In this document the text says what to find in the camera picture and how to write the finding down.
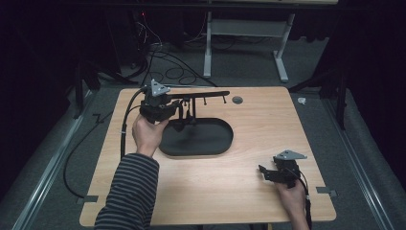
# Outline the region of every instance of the right hand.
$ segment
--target right hand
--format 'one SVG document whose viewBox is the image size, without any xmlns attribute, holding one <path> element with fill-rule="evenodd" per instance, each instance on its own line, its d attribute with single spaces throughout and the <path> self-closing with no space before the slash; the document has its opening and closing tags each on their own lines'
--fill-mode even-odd
<svg viewBox="0 0 406 230">
<path fill-rule="evenodd" d="M 299 180 L 295 181 L 295 187 L 288 189 L 286 184 L 275 183 L 282 205 L 289 215 L 294 230 L 307 230 L 305 219 L 305 188 Z"/>
</svg>

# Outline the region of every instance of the striped sleeve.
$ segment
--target striped sleeve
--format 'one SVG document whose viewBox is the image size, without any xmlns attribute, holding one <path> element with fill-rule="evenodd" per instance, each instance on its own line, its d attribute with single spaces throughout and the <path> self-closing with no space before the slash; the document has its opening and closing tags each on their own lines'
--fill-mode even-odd
<svg viewBox="0 0 406 230">
<path fill-rule="evenodd" d="M 95 229 L 148 229 L 155 205 L 159 164 L 139 153 L 123 157 Z"/>
</svg>

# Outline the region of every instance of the finger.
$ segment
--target finger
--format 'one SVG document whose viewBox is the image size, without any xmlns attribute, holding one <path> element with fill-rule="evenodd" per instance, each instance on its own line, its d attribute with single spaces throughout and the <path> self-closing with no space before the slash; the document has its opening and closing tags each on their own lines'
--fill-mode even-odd
<svg viewBox="0 0 406 230">
<path fill-rule="evenodd" d="M 168 125 L 169 119 L 166 119 L 165 121 L 160 122 L 157 126 L 159 127 L 160 130 L 164 130 L 164 128 Z"/>
</svg>

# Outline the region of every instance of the desk leg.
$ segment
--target desk leg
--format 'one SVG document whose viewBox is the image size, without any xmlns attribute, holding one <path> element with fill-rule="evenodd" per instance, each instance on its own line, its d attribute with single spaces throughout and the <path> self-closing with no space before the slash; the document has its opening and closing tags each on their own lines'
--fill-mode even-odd
<svg viewBox="0 0 406 230">
<path fill-rule="evenodd" d="M 284 65 L 283 65 L 283 61 L 282 61 L 282 54 L 283 54 L 284 47 L 286 46 L 286 42 L 289 37 L 290 30 L 292 29 L 294 18 L 295 18 L 294 13 L 289 14 L 289 18 L 287 19 L 286 26 L 284 27 L 284 31 L 283 31 L 283 35 L 282 35 L 281 47 L 278 51 L 274 51 L 274 60 L 275 60 L 275 63 L 277 64 L 278 72 L 279 72 L 282 82 L 288 82 L 288 77 L 287 77 L 286 70 L 284 69 Z"/>
<path fill-rule="evenodd" d="M 212 75 L 212 13 L 207 12 L 206 53 L 204 55 L 203 77 L 209 79 Z"/>
</svg>

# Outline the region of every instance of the hand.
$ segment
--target hand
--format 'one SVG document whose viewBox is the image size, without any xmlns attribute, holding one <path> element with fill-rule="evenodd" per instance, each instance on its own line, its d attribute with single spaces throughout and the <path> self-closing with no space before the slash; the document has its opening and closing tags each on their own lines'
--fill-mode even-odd
<svg viewBox="0 0 406 230">
<path fill-rule="evenodd" d="M 162 133 L 169 120 L 158 125 L 151 124 L 141 114 L 132 125 L 132 137 L 137 145 L 137 152 L 152 157 L 162 140 Z"/>
<path fill-rule="evenodd" d="M 275 183 L 281 196 L 282 205 L 289 215 L 294 230 L 307 230 L 305 219 L 305 188 L 295 181 L 295 187 L 288 189 L 286 184 Z"/>
</svg>

